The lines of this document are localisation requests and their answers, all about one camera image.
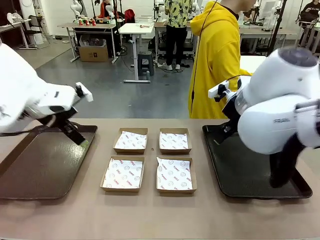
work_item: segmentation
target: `white sneaker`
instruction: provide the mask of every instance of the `white sneaker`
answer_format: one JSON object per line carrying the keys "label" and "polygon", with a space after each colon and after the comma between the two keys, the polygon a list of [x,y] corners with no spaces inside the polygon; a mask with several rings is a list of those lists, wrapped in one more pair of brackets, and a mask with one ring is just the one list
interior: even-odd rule
{"label": "white sneaker", "polygon": [[172,65],[167,65],[167,63],[164,63],[164,64],[162,65],[162,68],[163,68],[164,70],[167,70],[167,71],[172,71],[172,70],[173,70]]}

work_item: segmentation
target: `hood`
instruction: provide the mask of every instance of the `hood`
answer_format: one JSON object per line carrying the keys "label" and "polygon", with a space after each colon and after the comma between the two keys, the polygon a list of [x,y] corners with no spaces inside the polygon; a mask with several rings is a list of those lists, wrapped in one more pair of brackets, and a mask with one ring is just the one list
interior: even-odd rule
{"label": "hood", "polygon": [[229,21],[235,27],[239,27],[236,17],[228,9],[221,6],[219,3],[216,3],[215,5],[214,4],[214,1],[209,1],[205,6],[204,12],[196,16],[190,22],[191,29],[194,35],[200,36],[202,28],[205,29],[207,26],[217,21]]}

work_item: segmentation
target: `cardboard box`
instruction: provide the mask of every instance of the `cardboard box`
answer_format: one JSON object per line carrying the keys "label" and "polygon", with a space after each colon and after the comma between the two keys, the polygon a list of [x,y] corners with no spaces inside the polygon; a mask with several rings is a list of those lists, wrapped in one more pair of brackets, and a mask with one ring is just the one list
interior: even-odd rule
{"label": "cardboard box", "polygon": [[[123,148],[118,148],[116,146],[119,138],[121,137],[123,132],[130,132],[130,133],[134,133],[134,134],[139,134],[139,135],[146,135],[145,138],[145,146],[143,149],[133,149],[133,148],[128,148],[128,149],[123,149]],[[113,144],[113,149],[116,153],[118,154],[144,154],[146,147],[147,147],[147,143],[148,143],[148,128],[134,128],[134,127],[124,127],[124,128],[120,128],[118,131],[118,134],[114,140],[114,144]]]}
{"label": "cardboard box", "polygon": [[79,53],[82,62],[107,62],[109,60],[107,46],[81,46]]}
{"label": "cardboard box", "polygon": [[[114,160],[123,160],[123,161],[137,161],[137,162],[142,162],[142,170],[141,170],[141,176],[140,176],[140,182],[138,188],[111,188],[111,187],[104,187],[104,181],[105,181],[105,176],[108,171],[109,163],[110,161]],[[105,190],[106,192],[139,192],[144,176],[144,170],[145,170],[145,158],[142,156],[112,156],[110,160],[108,161],[106,168],[103,172],[101,183],[100,183],[100,188]]]}
{"label": "cardboard box", "polygon": [[[188,148],[186,149],[165,149],[161,146],[161,133],[163,134],[186,134]],[[159,130],[159,148],[162,154],[188,154],[192,149],[191,138],[188,128],[160,128]]]}
{"label": "cardboard box", "polygon": [[160,178],[161,176],[158,176],[158,171],[157,176],[156,176],[156,189],[160,193],[178,193],[178,194],[193,194],[197,189],[197,178],[196,178],[196,170],[195,170],[195,165],[193,162],[193,159],[191,157],[161,157],[159,156],[158,158],[160,159],[166,159],[166,160],[178,160],[178,161],[185,161],[185,162],[190,162],[190,175],[191,175],[191,183],[192,183],[192,189],[189,190],[169,190],[169,189],[163,189],[161,188],[160,185],[158,185],[158,177]]}

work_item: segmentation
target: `stool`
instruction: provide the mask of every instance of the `stool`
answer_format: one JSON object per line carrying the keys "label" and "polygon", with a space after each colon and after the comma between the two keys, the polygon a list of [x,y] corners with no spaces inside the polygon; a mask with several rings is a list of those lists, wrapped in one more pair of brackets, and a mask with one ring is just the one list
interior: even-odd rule
{"label": "stool", "polygon": [[[144,60],[148,60],[148,64],[143,64]],[[154,60],[151,51],[140,52],[138,54],[138,75],[142,76],[146,71],[150,72],[150,76],[155,75]]]}

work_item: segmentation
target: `black tray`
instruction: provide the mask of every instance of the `black tray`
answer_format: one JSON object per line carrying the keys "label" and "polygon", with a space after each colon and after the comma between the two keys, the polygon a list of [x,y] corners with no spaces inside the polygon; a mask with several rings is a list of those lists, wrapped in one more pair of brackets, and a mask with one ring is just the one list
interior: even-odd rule
{"label": "black tray", "polygon": [[218,128],[218,125],[206,125],[202,130],[219,187],[226,196],[251,199],[306,199],[312,196],[311,188],[298,171],[283,187],[272,188],[269,156],[248,149],[237,134],[217,145],[214,135]]}
{"label": "black tray", "polygon": [[78,125],[89,141],[76,145],[57,128],[29,133],[0,164],[0,199],[59,199],[73,185],[97,126]]}

